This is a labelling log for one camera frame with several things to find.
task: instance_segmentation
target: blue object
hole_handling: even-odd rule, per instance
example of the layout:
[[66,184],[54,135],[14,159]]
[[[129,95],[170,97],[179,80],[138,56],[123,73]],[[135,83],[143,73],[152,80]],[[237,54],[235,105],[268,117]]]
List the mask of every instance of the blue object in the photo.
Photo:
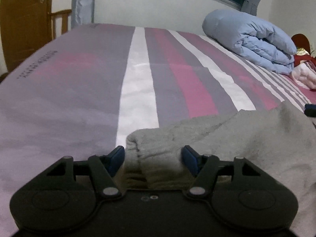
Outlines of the blue object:
[[289,75],[296,46],[272,23],[236,10],[215,10],[203,22],[204,33],[228,50],[270,71]]
[[200,172],[201,156],[190,146],[186,145],[181,150],[182,163],[187,167],[190,173],[196,177]]
[[114,177],[125,159],[125,150],[123,146],[116,147],[105,159],[100,158],[104,163],[106,170],[111,177]]
[[304,114],[311,118],[316,118],[316,104],[306,104]]

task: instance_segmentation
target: wooden headboard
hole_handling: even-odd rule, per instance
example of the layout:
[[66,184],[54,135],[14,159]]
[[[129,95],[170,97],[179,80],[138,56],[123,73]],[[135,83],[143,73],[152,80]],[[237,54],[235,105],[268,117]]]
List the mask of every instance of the wooden headboard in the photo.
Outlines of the wooden headboard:
[[292,36],[292,41],[297,48],[304,48],[309,54],[311,54],[311,46],[306,36],[303,34],[296,34]]

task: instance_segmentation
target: striped bedsheet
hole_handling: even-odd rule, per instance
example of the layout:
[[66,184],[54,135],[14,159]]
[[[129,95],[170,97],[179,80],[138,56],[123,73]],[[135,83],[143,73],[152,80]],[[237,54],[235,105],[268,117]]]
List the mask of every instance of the striped bedsheet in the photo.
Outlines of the striped bedsheet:
[[125,145],[137,129],[239,110],[298,110],[315,95],[205,36],[112,24],[78,27],[0,85],[0,236],[13,193],[65,155]]

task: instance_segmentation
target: gray blanket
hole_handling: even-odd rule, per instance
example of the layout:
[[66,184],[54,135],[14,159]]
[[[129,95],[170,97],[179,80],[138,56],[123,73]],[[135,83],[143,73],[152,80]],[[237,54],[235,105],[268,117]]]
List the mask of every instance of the gray blanket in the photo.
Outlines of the gray blanket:
[[292,104],[270,111],[205,116],[165,128],[143,129],[126,140],[128,188],[186,189],[193,181],[180,161],[181,148],[232,161],[243,156],[288,187],[299,201],[291,229],[316,233],[316,129]]

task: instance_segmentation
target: light blue quilt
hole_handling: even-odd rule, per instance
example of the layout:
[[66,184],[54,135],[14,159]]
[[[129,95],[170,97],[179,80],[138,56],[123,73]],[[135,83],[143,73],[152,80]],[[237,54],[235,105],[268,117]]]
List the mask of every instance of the light blue quilt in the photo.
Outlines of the light blue quilt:
[[202,27],[208,37],[256,65],[285,75],[294,68],[295,44],[266,20],[236,10],[215,10]]

